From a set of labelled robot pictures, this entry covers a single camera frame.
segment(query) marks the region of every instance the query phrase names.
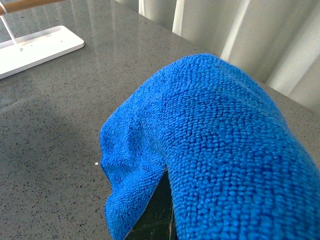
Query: microfiber cloth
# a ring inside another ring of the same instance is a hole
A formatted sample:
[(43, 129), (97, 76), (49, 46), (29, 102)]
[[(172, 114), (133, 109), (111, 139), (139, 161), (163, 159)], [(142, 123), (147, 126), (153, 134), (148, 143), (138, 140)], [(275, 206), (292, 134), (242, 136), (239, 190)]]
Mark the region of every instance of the microfiber cloth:
[(211, 55), (152, 75), (106, 121), (105, 218), (122, 240), (167, 168), (179, 240), (318, 240), (320, 172), (269, 96)]

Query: dark object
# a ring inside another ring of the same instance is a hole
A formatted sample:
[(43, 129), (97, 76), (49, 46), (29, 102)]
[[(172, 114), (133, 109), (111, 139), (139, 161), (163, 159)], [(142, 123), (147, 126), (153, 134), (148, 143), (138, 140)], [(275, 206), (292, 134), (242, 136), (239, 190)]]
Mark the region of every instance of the dark object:
[(177, 240), (168, 171), (165, 171), (142, 216), (125, 240)]

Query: curtain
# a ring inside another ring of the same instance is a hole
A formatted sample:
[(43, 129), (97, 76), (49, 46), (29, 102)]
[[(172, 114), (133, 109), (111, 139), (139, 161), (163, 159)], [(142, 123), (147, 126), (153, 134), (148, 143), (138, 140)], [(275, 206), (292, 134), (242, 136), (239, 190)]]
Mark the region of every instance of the curtain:
[(320, 113), (320, 0), (117, 0)]

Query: cloth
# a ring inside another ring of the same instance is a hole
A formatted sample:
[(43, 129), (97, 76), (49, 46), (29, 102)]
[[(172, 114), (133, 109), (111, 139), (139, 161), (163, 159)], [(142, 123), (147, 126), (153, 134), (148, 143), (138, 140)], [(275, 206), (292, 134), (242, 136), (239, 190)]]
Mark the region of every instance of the cloth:
[(100, 132), (122, 240), (168, 169), (179, 240), (320, 239), (320, 172), (270, 97), (210, 54), (152, 75)]

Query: speckled quartz countertop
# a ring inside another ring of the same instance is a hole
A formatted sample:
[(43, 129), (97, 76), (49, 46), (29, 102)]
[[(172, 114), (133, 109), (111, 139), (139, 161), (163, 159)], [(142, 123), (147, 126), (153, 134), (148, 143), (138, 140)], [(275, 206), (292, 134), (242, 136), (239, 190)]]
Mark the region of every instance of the speckled quartz countertop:
[[(64, 25), (86, 46), (0, 80), (0, 239), (110, 239), (100, 128), (150, 75), (203, 50), (110, 0), (68, 0), (7, 21), (16, 37)], [(319, 167), (319, 116), (262, 86)]]

